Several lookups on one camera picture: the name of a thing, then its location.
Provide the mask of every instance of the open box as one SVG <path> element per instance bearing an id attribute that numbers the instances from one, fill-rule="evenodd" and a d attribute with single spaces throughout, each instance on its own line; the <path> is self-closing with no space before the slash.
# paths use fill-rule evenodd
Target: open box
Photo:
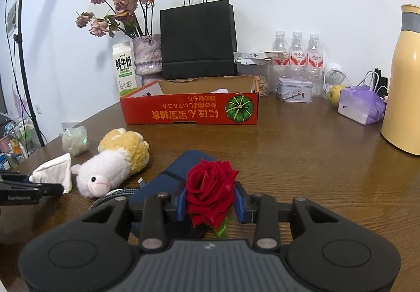
<path id="1" fill-rule="evenodd" d="M 212 93 L 221 88 L 229 93 Z M 120 101 L 127 124 L 256 125 L 259 88 L 256 77 L 159 80 Z"/>

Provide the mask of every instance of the table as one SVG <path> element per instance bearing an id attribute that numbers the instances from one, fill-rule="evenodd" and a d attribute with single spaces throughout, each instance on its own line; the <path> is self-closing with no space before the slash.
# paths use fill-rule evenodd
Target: table
<path id="1" fill-rule="evenodd" d="M 90 151 L 74 158 L 82 163 L 96 153 L 111 129 L 125 127 L 120 104 L 83 123 Z M 267 192 L 278 201 L 305 196 L 392 241 L 402 257 L 393 292 L 420 290 L 420 159 L 402 153 L 381 136 L 381 124 L 362 126 L 337 113 L 326 100 L 311 104 L 260 99 L 257 126 L 129 125 L 150 144 L 150 164 L 141 176 L 152 179 L 189 149 L 229 160 L 248 193 Z M 55 139 L 19 166 L 30 174 L 38 165 L 63 154 Z M 86 212 L 92 201 L 74 189 L 40 205 L 2 207 L 0 279 L 8 292 L 27 291 L 17 269 L 18 254 L 30 239 Z M 252 239 L 253 225 L 229 219 L 228 237 Z M 283 243 L 291 241 L 281 226 Z"/>

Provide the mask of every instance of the purple tissue pack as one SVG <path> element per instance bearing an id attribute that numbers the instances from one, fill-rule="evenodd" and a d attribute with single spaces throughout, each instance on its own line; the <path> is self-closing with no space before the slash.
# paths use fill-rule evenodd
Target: purple tissue pack
<path id="1" fill-rule="evenodd" d="M 339 113 L 369 125 L 384 118 L 385 102 L 367 85 L 347 88 L 340 94 Z"/>

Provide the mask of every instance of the stuffed animal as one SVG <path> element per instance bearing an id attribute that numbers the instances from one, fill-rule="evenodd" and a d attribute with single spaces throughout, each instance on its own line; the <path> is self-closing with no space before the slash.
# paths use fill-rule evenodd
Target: stuffed animal
<path id="1" fill-rule="evenodd" d="M 98 146 L 99 154 L 71 167 L 79 192 L 86 198 L 102 197 L 119 187 L 149 162 L 149 144 L 140 133 L 114 129 Z"/>

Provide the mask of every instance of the yellow fruit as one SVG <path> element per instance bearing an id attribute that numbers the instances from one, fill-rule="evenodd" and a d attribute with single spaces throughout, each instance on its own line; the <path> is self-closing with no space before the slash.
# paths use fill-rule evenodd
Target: yellow fruit
<path id="1" fill-rule="evenodd" d="M 342 89 L 346 87 L 343 85 L 334 85 L 331 86 L 330 90 L 327 93 L 328 101 L 331 103 L 332 106 L 339 106 L 340 103 L 340 92 Z"/>

